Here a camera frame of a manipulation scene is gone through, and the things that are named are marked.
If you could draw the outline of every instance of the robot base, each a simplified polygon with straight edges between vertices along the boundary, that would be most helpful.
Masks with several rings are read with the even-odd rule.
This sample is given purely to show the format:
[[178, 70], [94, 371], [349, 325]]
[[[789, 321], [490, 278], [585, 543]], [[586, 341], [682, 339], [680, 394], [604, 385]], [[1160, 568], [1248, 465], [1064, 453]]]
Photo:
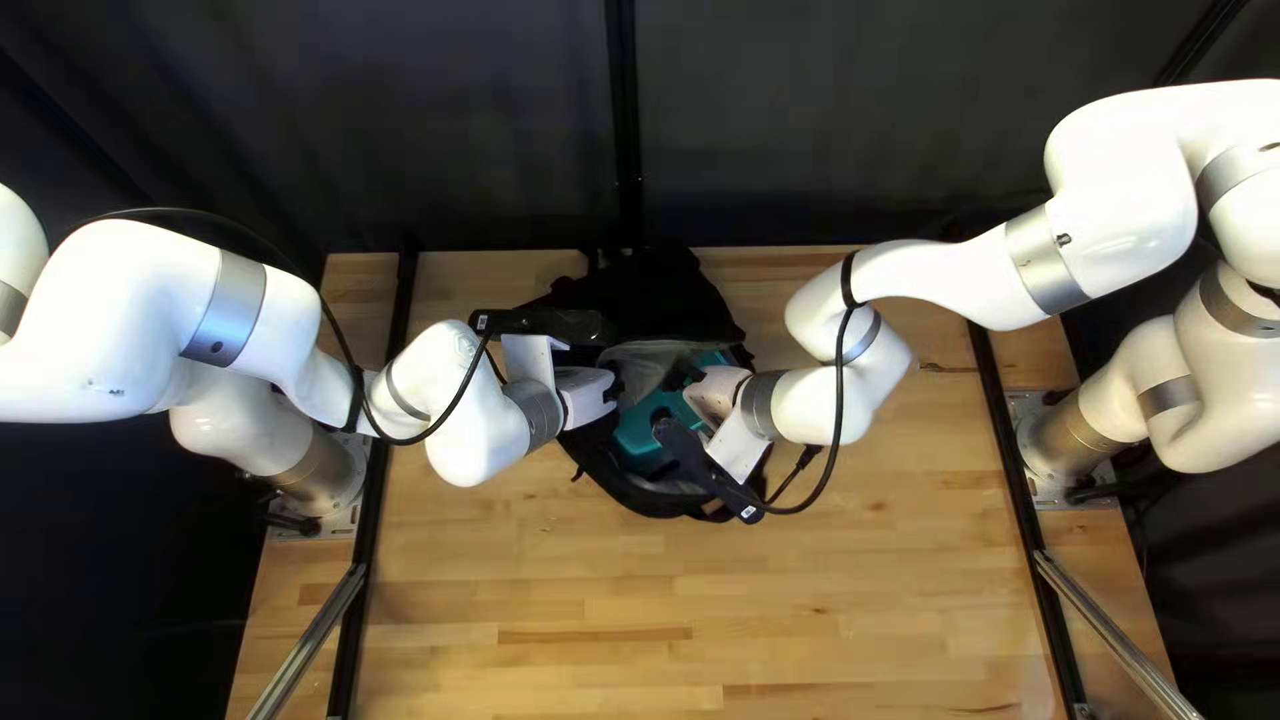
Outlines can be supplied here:
[[[1009, 419], [1012, 421], [1015, 428], [1020, 428], [1021, 423], [1024, 423], [1028, 418], [1050, 410], [1051, 406], [1044, 405], [1046, 395], [1048, 395], [1048, 391], [1043, 389], [1005, 392], [1005, 406], [1009, 410]], [[1074, 486], [1041, 478], [1025, 465], [1023, 465], [1023, 471], [1027, 474], [1027, 489], [1032, 495], [1032, 501], [1036, 503], [1037, 511], [1102, 510], [1106, 507], [1119, 507], [1119, 503], [1114, 497], [1092, 498], [1073, 505], [1066, 501], [1066, 492], [1073, 489]], [[1116, 473], [1111, 466], [1110, 460], [1103, 460], [1089, 474], [1093, 475], [1100, 484], [1116, 482]]]
[[[351, 455], [356, 475], [356, 480], [351, 484], [351, 489], [344, 493], [343, 497], [334, 500], [338, 507], [329, 515], [316, 518], [316, 520], [320, 521], [320, 534], [307, 537], [294, 529], [271, 525], [266, 532], [266, 539], [269, 542], [344, 539], [356, 536], [356, 527], [360, 524], [361, 502], [364, 500], [365, 473], [369, 471], [369, 448], [372, 446], [374, 441], [369, 436], [356, 433], [333, 433], [333, 438], [338, 441], [348, 455]], [[288, 496], [280, 496], [273, 500], [270, 511], [296, 518], [314, 515], [314, 510], [300, 505], [298, 501]]]

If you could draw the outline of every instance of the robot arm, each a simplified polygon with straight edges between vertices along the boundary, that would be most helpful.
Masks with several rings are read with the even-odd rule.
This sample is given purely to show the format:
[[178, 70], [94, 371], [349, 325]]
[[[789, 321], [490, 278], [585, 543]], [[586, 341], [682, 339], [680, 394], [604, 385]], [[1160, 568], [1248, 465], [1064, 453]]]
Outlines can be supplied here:
[[1027, 465], [1069, 484], [1151, 439], [1180, 473], [1208, 473], [1280, 441], [1280, 307], [1226, 263], [1172, 315], [1147, 320], [1079, 391], [1018, 428]]
[[[849, 290], [860, 302], [927, 300], [993, 331], [1030, 325], [1178, 259], [1196, 231], [1197, 190], [1233, 266], [1280, 266], [1280, 249], [1268, 242], [1280, 232], [1270, 213], [1280, 181], [1256, 172], [1280, 161], [1262, 150], [1276, 141], [1277, 123], [1275, 79], [1098, 100], [1050, 135], [1048, 202], [965, 242], [902, 240], [864, 250]], [[803, 291], [823, 293], [806, 302], [814, 314], [788, 313], [788, 329], [810, 352], [814, 342], [827, 345], [844, 309], [840, 270], [832, 266], [813, 281], [817, 288]], [[1251, 279], [1276, 286], [1280, 273]]]
[[[1280, 81], [1274, 79], [1139, 91], [1089, 104], [1050, 135], [1048, 202], [966, 242], [905, 240], [863, 250], [796, 292], [786, 309], [787, 329], [815, 359], [832, 363], [846, 309], [881, 297], [927, 300], [989, 329], [1021, 328], [1178, 259], [1196, 231], [1197, 196], [1228, 258], [1251, 258], [1254, 270], [1245, 275], [1275, 287], [1280, 249], [1268, 240], [1280, 233], [1272, 210], [1280, 172], [1265, 170], [1280, 165], [1280, 156], [1262, 154], [1276, 147], [1277, 123]], [[878, 333], [870, 332], [873, 325]], [[841, 445], [865, 432], [910, 364], [910, 351], [869, 306], [854, 310], [844, 350]], [[1161, 357], [1181, 363], [1176, 352]], [[829, 443], [835, 372], [826, 366], [753, 377], [737, 396], [746, 428], [758, 438]], [[1082, 402], [1088, 389], [1087, 383]], [[1132, 420], [1135, 393], [1125, 397], [1120, 416]], [[1137, 418], [1130, 425], [1143, 428], [1144, 437]], [[1194, 428], [1171, 427], [1176, 432], [1170, 438], [1197, 437]], [[730, 423], [726, 429], [741, 433]], [[1157, 448], [1169, 445], [1157, 434], [1152, 432]], [[744, 445], [713, 441], [709, 450], [716, 456], [719, 446]], [[740, 482], [745, 478], [745, 464], [727, 451], [717, 460], [739, 468]]]
[[0, 184], [0, 345], [9, 342], [49, 261], [45, 231], [31, 208]]

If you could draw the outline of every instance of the black backdrop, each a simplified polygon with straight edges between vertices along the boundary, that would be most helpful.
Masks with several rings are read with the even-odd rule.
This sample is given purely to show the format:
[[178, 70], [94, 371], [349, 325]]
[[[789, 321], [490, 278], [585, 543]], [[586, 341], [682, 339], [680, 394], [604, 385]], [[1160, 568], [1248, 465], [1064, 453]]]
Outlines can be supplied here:
[[[1044, 199], [1053, 123], [1151, 86], [1210, 4], [641, 1], [648, 240], [984, 229]], [[1280, 74], [1277, 28], [1280, 1], [1252, 0], [1192, 78]], [[406, 233], [590, 245], [617, 223], [604, 31], [595, 0], [9, 0], [0, 182], [54, 241], [186, 204], [315, 273]], [[1089, 336], [1107, 316], [1075, 320]], [[163, 418], [5, 427], [0, 452], [23, 556], [8, 659], [35, 659], [6, 683], [42, 716], [219, 716], [257, 537], [228, 469], [180, 454]], [[1192, 523], [1187, 505], [1161, 510]], [[174, 655], [148, 664], [157, 637]]]

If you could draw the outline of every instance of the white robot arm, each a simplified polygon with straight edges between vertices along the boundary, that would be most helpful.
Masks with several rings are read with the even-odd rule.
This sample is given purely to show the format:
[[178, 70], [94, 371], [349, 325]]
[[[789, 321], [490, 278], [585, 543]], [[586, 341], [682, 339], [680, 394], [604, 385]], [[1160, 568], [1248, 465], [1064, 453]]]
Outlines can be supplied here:
[[[269, 479], [296, 474], [316, 454], [334, 455], [312, 447], [333, 443], [311, 419], [344, 425], [353, 384], [348, 368], [315, 346], [320, 300], [303, 281], [123, 219], [76, 231], [46, 264], [40, 224], [8, 188], [0, 213], [8, 233], [0, 290], [17, 297], [0, 302], [13, 325], [0, 334], [0, 375], [22, 379], [0, 383], [0, 421], [88, 423], [169, 410], [183, 446]], [[370, 374], [375, 420], [393, 437], [428, 427], [477, 350], [461, 323], [425, 331], [394, 364], [403, 395], [389, 392], [389, 368]], [[426, 443], [444, 479], [476, 484], [564, 427], [556, 380], [548, 388], [521, 379], [499, 389], [480, 364], [449, 423]], [[356, 429], [374, 434], [364, 413]]]
[[[786, 324], [810, 355], [832, 363], [836, 331], [846, 310], [856, 307], [844, 341], [845, 402], [838, 442], [845, 445], [861, 437], [873, 411], [910, 364], [910, 351], [902, 341], [869, 306], [861, 306], [868, 301], [914, 297], [989, 329], [1021, 328], [1167, 266], [1194, 236], [1197, 197], [1228, 260], [1235, 259], [1233, 265], [1238, 261], [1249, 268], [1236, 281], [1224, 277], [1224, 287], [1242, 295], [1248, 290], [1245, 278], [1268, 287], [1280, 284], [1280, 245], [1275, 242], [1280, 237], [1280, 213], [1275, 206], [1280, 172], [1267, 172], [1280, 165], [1280, 155], [1266, 155], [1276, 147], [1276, 127], [1280, 127], [1280, 81], [1274, 79], [1107, 97], [1070, 114], [1050, 135], [1044, 164], [1053, 197], [1044, 205], [966, 242], [884, 242], [824, 270], [787, 304]], [[1260, 318], [1275, 318], [1266, 314], [1267, 307], [1261, 302], [1251, 306]], [[1180, 310], [1179, 316], [1192, 314]], [[1211, 343], [1215, 350], [1203, 351], [1206, 357], [1201, 364], [1206, 369], [1215, 364], [1220, 368], [1215, 378], [1219, 384], [1234, 388], [1224, 392], [1234, 392], [1238, 404], [1253, 402], [1242, 392], [1244, 386], [1229, 378], [1240, 377], [1239, 364], [1219, 357], [1238, 350], [1239, 342], [1217, 340], [1222, 342]], [[1143, 354], [1144, 363], [1161, 363], [1152, 357], [1166, 364], [1181, 363], [1180, 355], [1169, 347]], [[1128, 368], [1137, 372], [1133, 364]], [[722, 432], [744, 436], [745, 427], [755, 441], [786, 438], [827, 445], [833, 436], [833, 378], [831, 366], [753, 377], [735, 397], [735, 411], [746, 421], [726, 421]], [[1082, 404], [1089, 393], [1091, 384], [1085, 383]], [[707, 393], [695, 388], [690, 395], [699, 400]], [[1262, 406], [1270, 407], [1267, 402], [1258, 405]], [[1132, 420], [1135, 409], [1137, 402], [1130, 401], [1128, 413], [1121, 415]], [[1229, 413], [1219, 416], [1226, 418]], [[1166, 415], [1157, 423], [1170, 425], [1174, 416]], [[1130, 425], [1123, 432], [1112, 430], [1110, 437], [1116, 441], [1146, 437], [1143, 423], [1130, 421]], [[1272, 425], [1236, 437], [1242, 446], [1256, 451], [1274, 442]], [[1184, 425], [1171, 427], [1175, 434], [1188, 430]], [[1217, 432], [1231, 430], [1219, 425]], [[1167, 447], [1156, 434], [1152, 438], [1157, 450]], [[1189, 439], [1181, 442], [1192, 445]], [[740, 456], [758, 456], [762, 447], [760, 442], [724, 438], [713, 439], [709, 452], [735, 479], [744, 482], [753, 462]], [[1239, 452], [1189, 454], [1239, 459]]]

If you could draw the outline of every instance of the wooden tabletop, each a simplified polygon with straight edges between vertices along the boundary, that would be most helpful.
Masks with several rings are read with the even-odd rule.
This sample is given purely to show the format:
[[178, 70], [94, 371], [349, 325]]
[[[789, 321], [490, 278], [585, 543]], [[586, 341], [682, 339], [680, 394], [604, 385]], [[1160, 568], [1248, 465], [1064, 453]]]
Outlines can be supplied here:
[[[814, 365], [782, 311], [844, 252], [699, 256], [763, 370]], [[385, 337], [394, 264], [335, 255], [325, 274], [348, 336], [360, 324], [370, 346]], [[584, 270], [572, 251], [424, 254], [411, 336]], [[396, 448], [356, 716], [1061, 717], [965, 322], [920, 301], [876, 306], [920, 366], [797, 516], [640, 518], [591, 480], [571, 483], [554, 443], [470, 489], [440, 480], [421, 447]], [[1075, 384], [1056, 322], [993, 341], [1010, 387]], [[371, 366], [380, 351], [357, 350]], [[777, 447], [768, 477], [796, 454]], [[803, 497], [819, 466], [788, 496]], [[1119, 514], [1053, 515], [1044, 532], [1064, 564], [1167, 662]], [[349, 560], [349, 541], [268, 543], [228, 717], [244, 716]], [[324, 717], [333, 646], [284, 717]]]

